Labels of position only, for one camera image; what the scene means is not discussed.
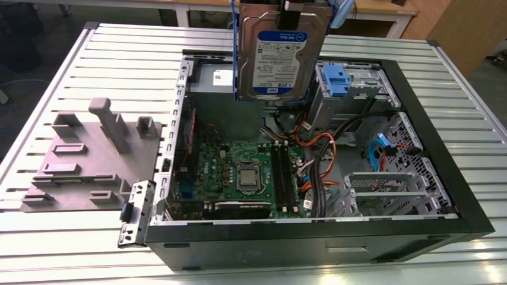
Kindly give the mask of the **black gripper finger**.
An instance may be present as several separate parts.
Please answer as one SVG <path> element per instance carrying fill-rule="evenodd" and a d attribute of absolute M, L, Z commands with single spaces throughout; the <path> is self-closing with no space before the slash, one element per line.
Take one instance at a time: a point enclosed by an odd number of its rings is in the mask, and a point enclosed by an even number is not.
<path fill-rule="evenodd" d="M 302 1 L 280 1 L 280 13 L 278 15 L 278 29 L 296 29 L 302 13 Z"/>

